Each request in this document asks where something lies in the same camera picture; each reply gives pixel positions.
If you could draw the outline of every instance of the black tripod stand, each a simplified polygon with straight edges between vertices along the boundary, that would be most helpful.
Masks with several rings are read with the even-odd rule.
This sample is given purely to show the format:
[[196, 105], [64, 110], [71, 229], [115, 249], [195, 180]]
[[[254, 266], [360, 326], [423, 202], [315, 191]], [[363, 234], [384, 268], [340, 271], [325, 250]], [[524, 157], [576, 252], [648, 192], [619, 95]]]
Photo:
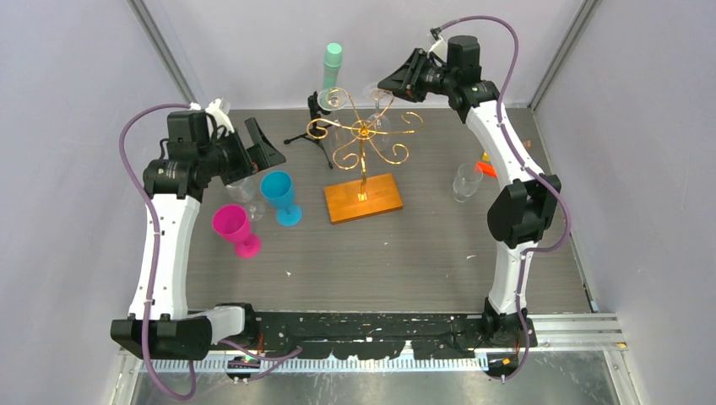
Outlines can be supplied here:
[[[309, 114], [311, 114], [312, 121], [320, 118], [321, 114], [327, 116], [328, 114], [331, 113], [331, 111], [324, 110], [318, 104], [318, 92], [317, 91], [314, 91], [313, 94], [308, 96], [308, 112], [309, 112]], [[328, 129], [329, 127], [331, 127], [331, 124], [328, 124], [327, 126], [321, 127], [321, 128]], [[318, 131], [318, 124], [316, 122], [314, 122], [312, 127], [308, 129], [308, 132], [310, 133], [310, 135], [313, 135], [316, 137], [323, 135], [323, 131]], [[321, 142], [321, 139], [315, 139], [314, 137], [309, 136], [309, 133], [304, 132], [301, 135], [298, 135], [296, 137], [286, 139], [284, 141], [284, 145], [288, 145], [289, 143], [291, 143], [297, 139], [306, 139], [307, 141], [311, 141], [312, 143], [316, 144], [316, 146], [318, 146], [323, 151], [323, 154], [326, 155], [326, 160], [328, 161], [328, 167], [333, 169], [334, 164], [331, 162], [331, 159], [328, 157], [328, 152], [326, 152], [326, 149], [323, 147], [323, 143]]]

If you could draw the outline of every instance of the metal floor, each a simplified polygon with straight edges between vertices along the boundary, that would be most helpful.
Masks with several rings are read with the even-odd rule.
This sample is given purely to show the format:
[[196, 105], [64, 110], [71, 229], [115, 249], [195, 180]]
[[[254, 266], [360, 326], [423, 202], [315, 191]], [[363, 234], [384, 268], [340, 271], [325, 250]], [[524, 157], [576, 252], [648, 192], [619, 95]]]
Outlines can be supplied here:
[[[410, 150], [406, 163], [389, 165], [375, 152], [367, 155], [369, 176], [393, 173], [404, 209], [338, 225], [328, 221], [323, 188], [361, 174], [358, 169], [330, 170], [323, 152], [308, 141], [283, 144], [305, 132], [307, 112], [232, 111], [246, 146], [250, 142], [241, 122], [255, 116], [286, 156], [287, 163], [277, 169], [293, 177], [303, 219], [296, 227], [283, 228], [267, 207], [266, 216], [253, 225], [263, 250], [252, 260], [241, 260], [211, 228], [216, 210], [231, 203], [220, 181], [213, 181], [204, 193], [191, 241], [189, 307], [249, 302], [261, 311], [481, 312], [495, 268], [495, 241], [485, 216], [499, 192], [497, 181], [486, 176], [469, 202], [455, 202], [451, 185], [458, 166], [480, 159], [483, 149], [454, 111], [416, 111], [425, 127], [394, 137]], [[398, 114], [388, 112], [394, 129], [399, 127]], [[533, 159], [547, 170], [531, 111], [510, 110], [508, 115], [518, 135], [532, 141], [528, 151]], [[257, 184], [264, 175], [254, 176]], [[554, 243], [562, 230], [558, 212], [541, 243]], [[534, 257], [527, 301], [531, 313], [589, 312], [569, 246]]]
[[[187, 373], [162, 375], [170, 386], [187, 392]], [[171, 404], [143, 373], [133, 404]], [[552, 405], [619, 403], [602, 352], [530, 354], [529, 367], [503, 385], [480, 372], [275, 374], [260, 382], [234, 385], [222, 374], [199, 375], [197, 394], [185, 403], [245, 405]]]

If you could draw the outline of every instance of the glass base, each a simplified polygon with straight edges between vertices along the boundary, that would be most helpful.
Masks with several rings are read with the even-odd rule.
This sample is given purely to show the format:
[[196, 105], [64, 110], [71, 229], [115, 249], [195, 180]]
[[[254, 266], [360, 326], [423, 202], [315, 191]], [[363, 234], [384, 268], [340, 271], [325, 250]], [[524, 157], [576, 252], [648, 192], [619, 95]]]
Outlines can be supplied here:
[[294, 226], [301, 221], [302, 216], [303, 212], [301, 211], [301, 207], [291, 205], [287, 209], [280, 209], [276, 213], [276, 220], [279, 221], [279, 224], [284, 226]]
[[256, 235], [249, 235], [246, 240], [234, 244], [236, 255], [242, 259], [250, 259], [261, 251], [261, 239]]
[[244, 204], [244, 209], [246, 209], [248, 220], [251, 222], [256, 222], [260, 220], [266, 213], [266, 205], [264, 205], [263, 202], [260, 201], [251, 201], [247, 204]]
[[453, 189], [453, 199], [457, 201], [458, 203], [466, 203], [469, 201], [469, 198], [471, 196], [464, 196]]

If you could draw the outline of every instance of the gray tabletop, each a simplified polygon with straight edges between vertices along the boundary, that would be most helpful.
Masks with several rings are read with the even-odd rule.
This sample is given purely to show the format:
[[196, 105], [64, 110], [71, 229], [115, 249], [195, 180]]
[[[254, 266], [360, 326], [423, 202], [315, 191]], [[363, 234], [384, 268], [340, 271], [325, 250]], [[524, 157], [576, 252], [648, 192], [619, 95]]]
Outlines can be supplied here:
[[[481, 311], [495, 271], [496, 242], [485, 216], [499, 192], [497, 181], [486, 176], [470, 201], [455, 202], [451, 186], [458, 166], [475, 162], [483, 149], [453, 111], [416, 111], [425, 120], [423, 130], [396, 137], [410, 149], [406, 163], [389, 165], [375, 152], [367, 155], [369, 176], [393, 173], [404, 209], [338, 225], [328, 221], [323, 188], [359, 179], [360, 172], [330, 170], [321, 150], [308, 141], [283, 144], [305, 131], [307, 112], [232, 111], [247, 145], [242, 123], [255, 116], [286, 156], [287, 163], [276, 169], [292, 176], [303, 219], [284, 228], [267, 204], [267, 214], [252, 224], [262, 239], [261, 253], [239, 259], [211, 228], [216, 210], [232, 203], [221, 182], [212, 181], [192, 235], [189, 307], [249, 302], [264, 311]], [[388, 114], [399, 120], [399, 110]], [[519, 136], [532, 140], [533, 159], [547, 169], [531, 113], [508, 114]], [[257, 184], [265, 174], [254, 176]], [[558, 212], [541, 243], [552, 244], [563, 229]], [[527, 301], [534, 313], [589, 311], [569, 246], [535, 257]]]

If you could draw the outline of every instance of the metal frame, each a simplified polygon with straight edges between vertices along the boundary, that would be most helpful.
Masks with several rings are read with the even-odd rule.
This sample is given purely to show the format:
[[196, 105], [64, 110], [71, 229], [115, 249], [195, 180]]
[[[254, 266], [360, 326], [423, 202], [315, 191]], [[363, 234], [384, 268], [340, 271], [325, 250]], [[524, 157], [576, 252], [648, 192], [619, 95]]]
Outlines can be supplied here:
[[187, 78], [179, 68], [179, 64], [176, 62], [174, 55], [172, 55], [169, 46], [166, 44], [166, 41], [159, 30], [159, 27], [152, 18], [152, 14], [147, 9], [147, 5], [144, 3], [144, 0], [127, 0], [127, 4], [129, 4], [129, 7], [132, 11], [134, 11], [134, 15], [137, 16], [137, 21], [140, 25], [142, 25], [144, 33], [147, 34], [147, 37], [152, 42], [157, 55], [164, 63], [167, 72], [169, 72], [169, 75], [171, 76], [171, 80], [174, 81], [176, 88], [182, 93], [184, 100], [187, 103], [197, 101], [192, 88], [189, 86]]
[[[479, 315], [469, 316], [470, 318], [480, 318]], [[621, 333], [619, 322], [614, 314], [555, 314], [555, 315], [533, 315], [530, 317], [534, 323], [534, 332], [536, 333], [539, 345], [531, 348], [534, 352], [566, 352], [566, 351], [600, 351], [604, 353], [605, 362], [609, 367], [610, 376], [613, 380], [614, 387], [621, 403], [639, 404], [637, 392], [632, 383], [632, 375], [629, 372], [627, 363], [624, 360], [624, 354], [627, 354], [628, 347], [624, 342], [624, 336]], [[483, 357], [489, 353], [504, 352], [504, 348], [479, 348], [475, 352], [479, 357]], [[409, 355], [412, 350], [406, 345], [403, 354]], [[227, 362], [228, 358], [241, 353], [235, 350], [215, 350], [210, 352], [210, 356], [219, 359], [220, 362]], [[419, 360], [414, 362], [415, 367], [426, 367], [432, 371], [450, 371], [454, 367], [450, 367], [449, 361], [439, 366], [437, 362], [429, 363], [431, 360]], [[335, 372], [336, 364], [329, 364], [335, 360], [311, 360], [308, 364], [305, 360], [296, 359], [288, 360], [276, 372], [288, 373], [316, 373], [317, 370], [326, 370]], [[352, 371], [375, 372], [376, 365], [374, 361], [365, 360], [354, 363]], [[165, 372], [176, 372], [176, 368], [169, 367]], [[109, 398], [110, 405], [128, 405], [132, 403], [134, 388], [137, 384], [139, 374], [143, 373], [142, 360], [137, 359], [127, 351], [120, 351], [117, 355], [115, 363], [115, 385], [114, 392]]]
[[574, 44], [577, 42], [577, 39], [582, 34], [584, 26], [589, 22], [589, 19], [594, 13], [594, 9], [599, 5], [599, 2], [600, 0], [584, 0], [582, 6], [577, 11], [577, 15], [574, 17], [572, 25], [570, 25], [569, 30], [567, 30], [567, 35], [565, 35], [564, 40], [562, 40], [559, 48], [557, 48], [555, 57], [552, 58], [552, 62], [547, 68], [545, 76], [540, 81], [540, 85], [537, 86], [537, 91], [534, 93], [532, 101], [528, 105], [528, 108], [532, 111], [537, 111], [537, 108], [539, 108], [540, 103], [545, 98], [547, 90], [550, 88], [552, 81], [559, 72], [561, 65], [564, 63], [565, 59], [567, 59], [569, 52], [572, 50]]

